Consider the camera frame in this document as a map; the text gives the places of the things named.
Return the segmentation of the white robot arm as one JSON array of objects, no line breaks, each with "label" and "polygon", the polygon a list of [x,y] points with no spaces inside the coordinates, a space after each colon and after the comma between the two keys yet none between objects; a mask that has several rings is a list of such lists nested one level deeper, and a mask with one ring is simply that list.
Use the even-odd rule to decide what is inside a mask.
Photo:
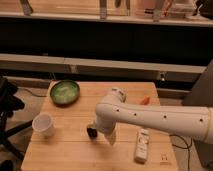
[{"label": "white robot arm", "polygon": [[112,88],[96,105],[96,129],[110,135],[116,123],[144,126],[213,144],[213,108],[196,106],[146,106],[125,102],[126,94]]}]

